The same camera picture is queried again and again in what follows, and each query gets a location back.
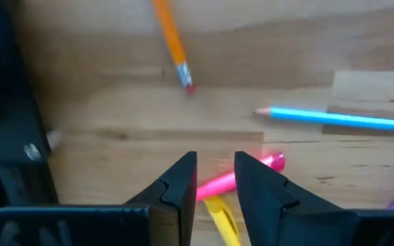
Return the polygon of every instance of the wood grain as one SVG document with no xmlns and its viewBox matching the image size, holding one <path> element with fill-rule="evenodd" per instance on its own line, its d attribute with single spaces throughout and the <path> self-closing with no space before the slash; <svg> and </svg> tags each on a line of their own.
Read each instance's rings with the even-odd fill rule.
<svg viewBox="0 0 394 246">
<path fill-rule="evenodd" d="M 199 183 L 232 170 L 235 150 L 282 150 L 284 174 L 337 205 L 392 202 L 394 135 L 250 114 L 266 105 L 335 105 L 394 117 L 394 75 L 378 73 L 394 72 L 394 2 L 234 2 L 173 1 L 197 84 L 192 97 L 145 3 L 25 0 L 13 13 L 45 122 L 64 132 L 50 160 L 62 203 L 120 204 L 188 150 L 198 151 Z M 225 12 L 207 12 L 212 4 Z M 381 103 L 354 101 L 363 96 Z M 245 234 L 236 194 L 223 198 Z M 203 243 L 223 245 L 198 204 L 193 245 Z"/>
</svg>

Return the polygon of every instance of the pink pencil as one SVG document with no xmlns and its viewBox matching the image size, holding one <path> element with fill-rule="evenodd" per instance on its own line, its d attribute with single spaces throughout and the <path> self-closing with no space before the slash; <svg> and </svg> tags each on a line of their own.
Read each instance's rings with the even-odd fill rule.
<svg viewBox="0 0 394 246">
<path fill-rule="evenodd" d="M 285 167 L 285 157 L 281 152 L 267 156 L 264 159 L 261 159 L 261 162 L 266 164 L 268 167 L 273 168 L 277 172 L 281 172 Z M 198 202 L 206 197 L 223 194 L 236 188 L 237 183 L 235 182 L 235 173 L 230 172 L 199 186 L 197 188 L 196 200 Z"/>
</svg>

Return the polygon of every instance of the blue pencil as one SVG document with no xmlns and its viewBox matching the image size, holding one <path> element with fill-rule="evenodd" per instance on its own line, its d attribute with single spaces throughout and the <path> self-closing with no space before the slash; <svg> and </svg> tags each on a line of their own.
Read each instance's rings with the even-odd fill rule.
<svg viewBox="0 0 394 246">
<path fill-rule="evenodd" d="M 294 120 L 318 124 L 333 124 L 338 126 L 353 126 L 394 131 L 394 120 L 389 119 L 342 115 L 337 113 L 324 113 L 303 109 L 288 109 L 283 107 L 257 109 L 254 111 L 254 113 L 259 115 L 269 115 L 271 118 L 282 120 Z"/>
</svg>

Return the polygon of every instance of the metal screw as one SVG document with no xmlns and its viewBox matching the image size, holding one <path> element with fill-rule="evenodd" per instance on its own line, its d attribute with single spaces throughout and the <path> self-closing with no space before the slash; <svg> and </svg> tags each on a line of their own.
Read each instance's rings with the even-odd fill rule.
<svg viewBox="0 0 394 246">
<path fill-rule="evenodd" d="M 30 158 L 30 160 L 32 161 L 38 161 L 42 158 L 42 155 L 40 154 L 39 150 L 32 143 L 24 145 L 24 152 L 25 154 L 27 154 L 28 158 Z"/>
</svg>

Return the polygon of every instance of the yellow highlighter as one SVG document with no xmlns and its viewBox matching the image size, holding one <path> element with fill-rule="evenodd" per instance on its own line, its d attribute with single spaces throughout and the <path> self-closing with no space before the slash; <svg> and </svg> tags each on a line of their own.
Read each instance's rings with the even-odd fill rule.
<svg viewBox="0 0 394 246">
<path fill-rule="evenodd" d="M 232 211 L 218 196 L 203 199 L 227 246 L 240 246 L 239 232 Z"/>
</svg>

